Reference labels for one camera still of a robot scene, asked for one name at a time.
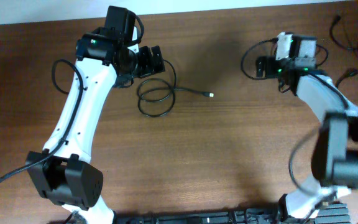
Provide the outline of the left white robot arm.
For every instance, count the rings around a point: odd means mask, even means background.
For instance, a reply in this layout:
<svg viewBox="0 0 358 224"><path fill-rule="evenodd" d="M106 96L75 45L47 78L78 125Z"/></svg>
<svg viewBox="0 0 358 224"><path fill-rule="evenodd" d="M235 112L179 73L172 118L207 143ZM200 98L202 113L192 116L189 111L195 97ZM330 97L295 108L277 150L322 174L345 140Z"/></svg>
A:
<svg viewBox="0 0 358 224"><path fill-rule="evenodd" d="M90 164L93 137L112 88L165 70L158 46L139 47L142 34L132 11L110 6L102 27L76 44L75 76L58 123L42 152L29 152L28 173L42 198L85 223L113 223L114 212L101 192L103 174Z"/></svg>

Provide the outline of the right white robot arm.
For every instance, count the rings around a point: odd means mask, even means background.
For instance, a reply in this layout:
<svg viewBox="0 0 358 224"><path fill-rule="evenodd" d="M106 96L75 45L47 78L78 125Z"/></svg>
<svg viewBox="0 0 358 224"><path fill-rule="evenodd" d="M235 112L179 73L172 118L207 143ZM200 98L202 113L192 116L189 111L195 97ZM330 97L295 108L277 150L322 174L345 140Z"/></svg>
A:
<svg viewBox="0 0 358 224"><path fill-rule="evenodd" d="M270 42L276 51L257 59L257 78L277 78L311 108L321 124L295 145L288 161L293 176L297 150L317 134L311 175L302 183L292 178L296 190L280 198L274 213L276 223L307 223L330 202L358 188L358 106L318 69L315 37L281 32Z"/></svg>

